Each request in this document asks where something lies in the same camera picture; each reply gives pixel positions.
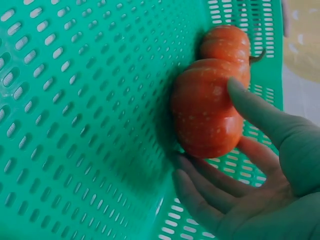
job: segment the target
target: finger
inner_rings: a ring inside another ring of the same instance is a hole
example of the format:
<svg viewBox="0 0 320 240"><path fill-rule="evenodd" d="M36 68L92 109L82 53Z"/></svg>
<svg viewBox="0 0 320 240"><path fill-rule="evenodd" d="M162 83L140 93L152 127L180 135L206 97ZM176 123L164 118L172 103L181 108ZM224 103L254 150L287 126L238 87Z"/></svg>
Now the finger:
<svg viewBox="0 0 320 240"><path fill-rule="evenodd" d="M286 114L247 91L235 78L228 81L228 92L236 110L262 130L278 149L297 129L312 125L305 118Z"/></svg>
<svg viewBox="0 0 320 240"><path fill-rule="evenodd" d="M194 220L210 232L216 232L224 215L206 202L183 170L173 173L173 182L180 202Z"/></svg>
<svg viewBox="0 0 320 240"><path fill-rule="evenodd" d="M248 137L241 137L237 148L265 175L280 169L279 157L267 146Z"/></svg>
<svg viewBox="0 0 320 240"><path fill-rule="evenodd" d="M290 17L289 6L287 0L282 0L282 15L283 15L283 34L287 38L290 34Z"/></svg>
<svg viewBox="0 0 320 240"><path fill-rule="evenodd" d="M234 197L243 197L255 189L253 186L244 184L243 182L235 180L232 177L224 174L203 159L194 158L192 156L187 156L187 158L204 178L206 178L217 188L225 191L228 194L231 194Z"/></svg>
<svg viewBox="0 0 320 240"><path fill-rule="evenodd" d="M195 188L211 206L224 214L235 206L237 199L205 179L185 156L178 156L177 162L180 169L188 174Z"/></svg>

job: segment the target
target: pumpkin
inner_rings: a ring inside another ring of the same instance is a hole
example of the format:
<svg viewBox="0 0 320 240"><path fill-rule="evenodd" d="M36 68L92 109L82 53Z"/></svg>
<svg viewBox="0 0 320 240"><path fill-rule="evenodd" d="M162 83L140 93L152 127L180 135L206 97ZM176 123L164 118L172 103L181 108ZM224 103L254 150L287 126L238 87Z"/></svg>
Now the pumpkin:
<svg viewBox="0 0 320 240"><path fill-rule="evenodd" d="M247 34L228 25L205 35L200 54L204 59L177 77L170 107L184 150L197 158L217 158L238 144L244 124L228 94L228 79L234 77L248 87L250 63L263 55L250 57Z"/></svg>

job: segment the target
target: fingernail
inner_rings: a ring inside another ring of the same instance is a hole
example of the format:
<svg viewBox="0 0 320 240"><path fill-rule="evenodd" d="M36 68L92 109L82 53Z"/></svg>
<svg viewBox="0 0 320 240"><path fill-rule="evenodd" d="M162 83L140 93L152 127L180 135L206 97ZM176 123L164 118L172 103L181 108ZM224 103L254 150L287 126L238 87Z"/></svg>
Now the fingernail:
<svg viewBox="0 0 320 240"><path fill-rule="evenodd" d="M232 86L235 86L241 90L245 90L245 86L242 84L242 82L238 81L235 77L230 77L228 84L232 84Z"/></svg>

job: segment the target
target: pumpkin stem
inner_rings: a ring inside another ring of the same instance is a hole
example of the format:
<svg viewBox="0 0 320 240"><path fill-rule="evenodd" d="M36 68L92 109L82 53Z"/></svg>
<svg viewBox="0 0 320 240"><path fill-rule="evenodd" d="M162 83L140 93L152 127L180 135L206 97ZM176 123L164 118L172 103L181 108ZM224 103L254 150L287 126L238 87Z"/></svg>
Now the pumpkin stem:
<svg viewBox="0 0 320 240"><path fill-rule="evenodd" d="M263 59L265 57L266 53L267 53L267 51L264 48L262 50L262 53L259 56L250 56L249 57L250 65L259 62L261 59Z"/></svg>

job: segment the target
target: teal crate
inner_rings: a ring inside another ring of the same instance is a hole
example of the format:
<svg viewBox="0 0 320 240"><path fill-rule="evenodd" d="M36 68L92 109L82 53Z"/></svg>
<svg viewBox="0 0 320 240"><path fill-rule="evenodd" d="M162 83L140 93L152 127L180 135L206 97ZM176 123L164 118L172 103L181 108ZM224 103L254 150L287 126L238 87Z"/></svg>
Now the teal crate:
<svg viewBox="0 0 320 240"><path fill-rule="evenodd" d="M253 55L266 48L250 89L282 109L279 0L1 1L0 238L212 239L175 197L167 103L221 24L246 31ZM265 180L236 150L209 161Z"/></svg>

